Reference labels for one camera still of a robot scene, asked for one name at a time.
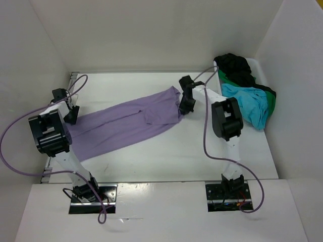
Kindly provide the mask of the purple t shirt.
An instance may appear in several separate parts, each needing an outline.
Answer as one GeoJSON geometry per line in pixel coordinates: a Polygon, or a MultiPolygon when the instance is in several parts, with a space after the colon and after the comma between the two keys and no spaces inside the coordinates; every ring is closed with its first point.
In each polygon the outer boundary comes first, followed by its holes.
{"type": "Polygon", "coordinates": [[[68,125],[72,149],[85,161],[160,135],[182,120],[175,87],[77,118],[68,125]]]}

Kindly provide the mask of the cyan t shirt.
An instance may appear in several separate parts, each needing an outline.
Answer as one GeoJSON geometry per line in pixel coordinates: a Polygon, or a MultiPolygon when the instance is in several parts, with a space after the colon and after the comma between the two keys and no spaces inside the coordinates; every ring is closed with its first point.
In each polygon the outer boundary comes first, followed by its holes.
{"type": "Polygon", "coordinates": [[[269,114],[266,93],[257,88],[236,87],[230,84],[221,85],[224,97],[234,97],[238,101],[238,106],[242,117],[257,130],[265,128],[269,114]]]}

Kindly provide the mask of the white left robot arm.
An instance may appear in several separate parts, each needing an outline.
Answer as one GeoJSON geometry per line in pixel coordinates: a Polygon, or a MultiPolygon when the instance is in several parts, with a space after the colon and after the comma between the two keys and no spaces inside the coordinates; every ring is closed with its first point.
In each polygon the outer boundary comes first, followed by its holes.
{"type": "Polygon", "coordinates": [[[66,89],[55,89],[52,94],[49,107],[28,119],[35,145],[41,154],[53,158],[64,170],[69,171],[76,201],[97,202],[101,190],[96,179],[81,165],[72,150],[72,137],[67,127],[76,123],[79,106],[68,98],[66,89]]]}

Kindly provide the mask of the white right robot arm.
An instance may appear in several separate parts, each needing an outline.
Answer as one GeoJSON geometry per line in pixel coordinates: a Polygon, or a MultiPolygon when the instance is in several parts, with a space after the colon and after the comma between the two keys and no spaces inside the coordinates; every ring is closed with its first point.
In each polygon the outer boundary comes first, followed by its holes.
{"type": "Polygon", "coordinates": [[[214,134],[224,141],[224,155],[233,160],[227,163],[222,172],[221,192],[226,198],[233,198],[244,184],[240,166],[239,139],[243,129],[242,115],[236,98],[224,97],[205,86],[201,81],[194,82],[190,76],[179,80],[183,94],[179,105],[182,115],[194,111],[196,101],[205,104],[206,122],[203,131],[203,148],[206,148],[206,127],[210,125],[214,134]]]}

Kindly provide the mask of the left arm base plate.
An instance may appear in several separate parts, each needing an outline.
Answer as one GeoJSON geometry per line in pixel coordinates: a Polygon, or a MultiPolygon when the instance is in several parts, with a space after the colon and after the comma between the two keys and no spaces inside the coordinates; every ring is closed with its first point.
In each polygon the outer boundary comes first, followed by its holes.
{"type": "MultiPolygon", "coordinates": [[[[107,214],[115,214],[117,200],[117,184],[99,184],[99,195],[105,206],[107,214]]],[[[75,196],[71,189],[64,188],[64,193],[70,199],[69,214],[103,214],[103,209],[100,202],[88,202],[86,199],[81,199],[75,196]]]]}

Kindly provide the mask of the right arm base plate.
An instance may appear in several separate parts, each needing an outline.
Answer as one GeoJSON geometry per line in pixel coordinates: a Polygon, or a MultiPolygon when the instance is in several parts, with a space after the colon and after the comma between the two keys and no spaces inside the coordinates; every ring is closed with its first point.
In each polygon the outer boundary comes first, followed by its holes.
{"type": "Polygon", "coordinates": [[[253,203],[248,183],[238,191],[225,194],[219,181],[205,184],[208,212],[253,210],[253,203]]]}

